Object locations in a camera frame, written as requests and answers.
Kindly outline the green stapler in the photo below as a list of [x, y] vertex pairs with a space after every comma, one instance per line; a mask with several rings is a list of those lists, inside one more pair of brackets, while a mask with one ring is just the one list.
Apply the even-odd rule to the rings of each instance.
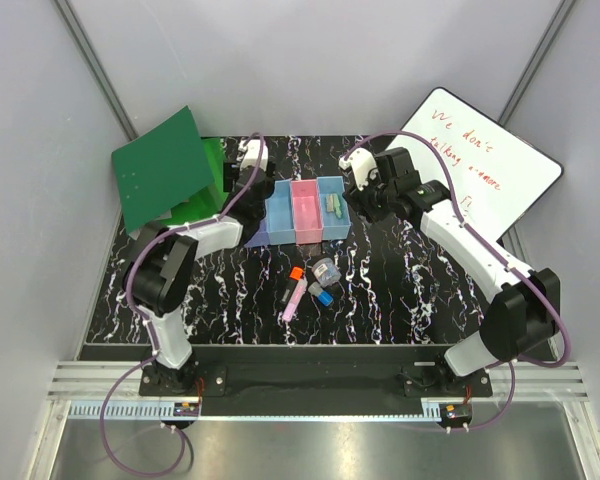
[[332, 200], [332, 204], [333, 204], [333, 211], [336, 214], [337, 218], [341, 218], [343, 216], [342, 213], [342, 207], [341, 207], [341, 202], [340, 202], [340, 197], [338, 194], [332, 194], [331, 195], [331, 200]]

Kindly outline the grey glitter jar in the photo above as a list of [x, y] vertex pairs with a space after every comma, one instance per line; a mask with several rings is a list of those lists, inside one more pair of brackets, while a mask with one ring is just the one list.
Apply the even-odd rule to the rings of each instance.
[[322, 288], [330, 287], [338, 283], [341, 273], [331, 258], [318, 260], [311, 268], [312, 273]]

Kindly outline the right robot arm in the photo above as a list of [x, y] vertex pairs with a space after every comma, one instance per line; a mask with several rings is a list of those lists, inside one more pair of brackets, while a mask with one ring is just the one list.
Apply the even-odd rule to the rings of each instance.
[[460, 394], [470, 375], [517, 359], [558, 333], [557, 276], [477, 238], [456, 212], [449, 188], [438, 180], [423, 181], [407, 149], [374, 155], [358, 148], [341, 158], [339, 167], [353, 175], [343, 197], [361, 219], [374, 223], [394, 215], [409, 222], [462, 266], [489, 304], [478, 331], [450, 347], [434, 371], [440, 393]]

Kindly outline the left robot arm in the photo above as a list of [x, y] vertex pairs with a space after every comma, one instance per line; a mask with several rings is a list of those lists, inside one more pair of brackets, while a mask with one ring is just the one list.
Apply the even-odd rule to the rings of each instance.
[[123, 287], [129, 307], [148, 329], [152, 358], [163, 368], [161, 384], [173, 395], [188, 394], [196, 382], [196, 372], [186, 365], [192, 359], [192, 346], [178, 316], [194, 263], [251, 240], [265, 217], [265, 201], [274, 192], [274, 175], [273, 164], [230, 173], [232, 191], [219, 214], [172, 228], [151, 221], [140, 230], [127, 260]]

